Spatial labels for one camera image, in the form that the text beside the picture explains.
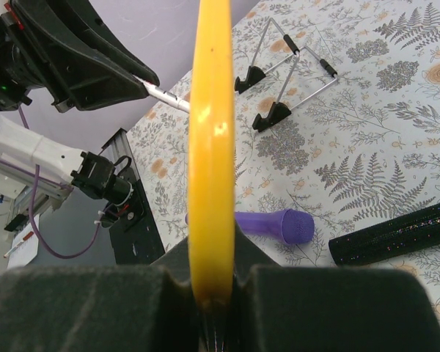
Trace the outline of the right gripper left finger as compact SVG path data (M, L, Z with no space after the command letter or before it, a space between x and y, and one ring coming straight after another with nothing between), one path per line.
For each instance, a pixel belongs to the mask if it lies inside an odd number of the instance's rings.
M0 351L197 351L187 243L152 265L35 266L0 277Z

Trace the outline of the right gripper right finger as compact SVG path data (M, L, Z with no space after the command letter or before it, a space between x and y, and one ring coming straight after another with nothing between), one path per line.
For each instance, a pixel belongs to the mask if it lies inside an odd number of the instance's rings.
M282 267L235 233L229 351L440 351L424 287L399 270Z

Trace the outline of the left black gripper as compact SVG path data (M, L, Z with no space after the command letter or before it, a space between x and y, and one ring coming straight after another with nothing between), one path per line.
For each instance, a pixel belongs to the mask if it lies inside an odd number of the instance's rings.
M89 1L0 1L0 111L29 106L36 89L60 112L144 99L135 76L158 85Z

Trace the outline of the red capped whiteboard marker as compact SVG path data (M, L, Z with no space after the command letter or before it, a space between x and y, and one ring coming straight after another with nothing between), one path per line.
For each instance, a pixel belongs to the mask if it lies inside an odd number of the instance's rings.
M147 90L149 96L161 101L162 103L165 103L168 106L171 106L174 109L184 111L185 113L190 112L190 103L187 100L178 97L170 91L161 89L137 76L135 76L135 79L144 85L144 88Z

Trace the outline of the yellow framed whiteboard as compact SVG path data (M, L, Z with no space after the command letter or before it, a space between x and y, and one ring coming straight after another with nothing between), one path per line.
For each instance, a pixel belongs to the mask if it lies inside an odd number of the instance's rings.
M188 259L201 309L232 295L235 114L230 1L199 3L188 131Z

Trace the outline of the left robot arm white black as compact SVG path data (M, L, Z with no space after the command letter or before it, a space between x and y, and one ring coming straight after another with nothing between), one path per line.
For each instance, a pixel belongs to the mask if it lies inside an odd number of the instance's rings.
M80 188L125 204L133 185L103 156L54 142L4 117L46 89L60 112L144 99L156 73L111 32L89 1L0 1L0 151Z

